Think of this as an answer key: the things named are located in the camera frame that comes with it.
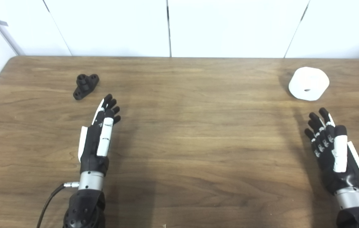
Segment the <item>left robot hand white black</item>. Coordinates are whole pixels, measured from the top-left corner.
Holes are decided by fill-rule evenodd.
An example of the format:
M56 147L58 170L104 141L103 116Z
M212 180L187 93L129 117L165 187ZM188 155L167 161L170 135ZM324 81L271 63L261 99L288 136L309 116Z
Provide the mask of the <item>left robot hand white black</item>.
M106 176L109 168L108 152L113 126L121 120L120 107L113 95L106 95L97 107L90 126L82 128L78 158L80 173L100 172Z

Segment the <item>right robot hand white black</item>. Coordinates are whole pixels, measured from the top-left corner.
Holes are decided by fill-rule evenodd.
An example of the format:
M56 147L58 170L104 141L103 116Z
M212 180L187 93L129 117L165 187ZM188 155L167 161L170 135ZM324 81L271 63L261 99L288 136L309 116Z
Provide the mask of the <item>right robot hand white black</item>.
M348 139L347 128L337 125L325 108L320 108L318 113L311 112L308 125L305 135L326 190L335 194L348 187L359 189L359 156Z

